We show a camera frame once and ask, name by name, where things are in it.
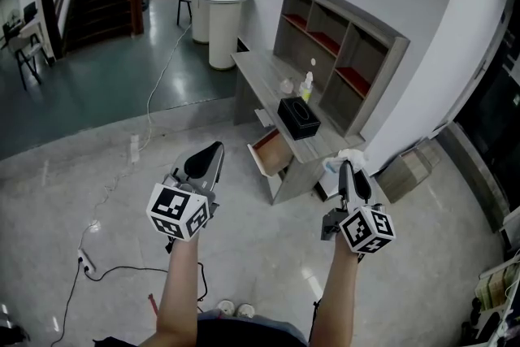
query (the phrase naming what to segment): red object on floor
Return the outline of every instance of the red object on floor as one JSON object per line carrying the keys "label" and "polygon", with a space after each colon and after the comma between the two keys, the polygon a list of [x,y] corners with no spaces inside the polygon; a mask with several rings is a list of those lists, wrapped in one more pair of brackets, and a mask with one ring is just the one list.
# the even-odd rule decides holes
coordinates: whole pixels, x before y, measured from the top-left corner
{"label": "red object on floor", "polygon": [[157,314],[159,313],[159,310],[157,309],[157,304],[155,303],[154,295],[151,293],[148,296],[148,299],[149,299],[150,303],[152,304],[152,308],[154,309],[155,315],[157,316]]}

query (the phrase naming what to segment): person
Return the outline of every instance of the person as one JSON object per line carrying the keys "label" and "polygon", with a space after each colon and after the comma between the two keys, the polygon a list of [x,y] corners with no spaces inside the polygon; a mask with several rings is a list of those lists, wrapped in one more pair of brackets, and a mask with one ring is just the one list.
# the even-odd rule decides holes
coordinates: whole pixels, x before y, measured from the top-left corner
{"label": "person", "polygon": [[[348,347],[353,335],[354,289],[358,255],[338,233],[336,248],[323,298],[318,308],[309,344],[292,324],[254,315],[250,305],[220,302],[220,309],[197,316],[198,234],[190,241],[173,245],[160,307],[156,332],[141,347],[194,347],[233,345],[283,345],[286,347]],[[113,338],[97,347],[130,346]]]}

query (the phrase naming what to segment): human arm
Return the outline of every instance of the human arm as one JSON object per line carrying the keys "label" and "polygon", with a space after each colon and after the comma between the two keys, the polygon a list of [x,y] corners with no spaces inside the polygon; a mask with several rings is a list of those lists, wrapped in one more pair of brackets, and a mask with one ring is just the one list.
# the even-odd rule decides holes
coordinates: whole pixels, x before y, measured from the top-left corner
{"label": "human arm", "polygon": [[310,347],[350,346],[357,272],[358,255],[350,250],[343,235],[338,233],[334,259],[314,322]]}
{"label": "human arm", "polygon": [[162,291],[156,332],[142,347],[192,347],[197,343],[198,234],[177,240],[170,256]]}

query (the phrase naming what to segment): jeans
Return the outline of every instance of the jeans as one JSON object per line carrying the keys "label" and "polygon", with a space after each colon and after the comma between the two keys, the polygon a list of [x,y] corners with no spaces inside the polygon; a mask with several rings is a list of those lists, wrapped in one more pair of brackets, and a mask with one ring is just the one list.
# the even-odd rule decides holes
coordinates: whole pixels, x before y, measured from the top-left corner
{"label": "jeans", "polygon": [[206,319],[235,319],[236,321],[244,321],[246,323],[263,325],[265,327],[274,328],[275,330],[287,332],[291,336],[296,337],[304,345],[308,345],[307,340],[301,331],[294,327],[291,323],[282,323],[280,321],[275,321],[274,319],[262,317],[261,315],[255,315],[253,318],[230,317],[229,315],[225,315],[221,310],[209,310],[198,315],[199,321],[204,321]]}

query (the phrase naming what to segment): spray bottle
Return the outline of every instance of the spray bottle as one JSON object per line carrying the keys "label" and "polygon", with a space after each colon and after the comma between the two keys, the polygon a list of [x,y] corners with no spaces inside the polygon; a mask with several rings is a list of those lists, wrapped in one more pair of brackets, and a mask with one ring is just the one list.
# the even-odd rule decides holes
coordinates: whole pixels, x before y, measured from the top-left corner
{"label": "spray bottle", "polygon": [[312,72],[307,72],[305,81],[300,84],[299,96],[303,98],[305,102],[309,101],[310,92],[312,91]]}

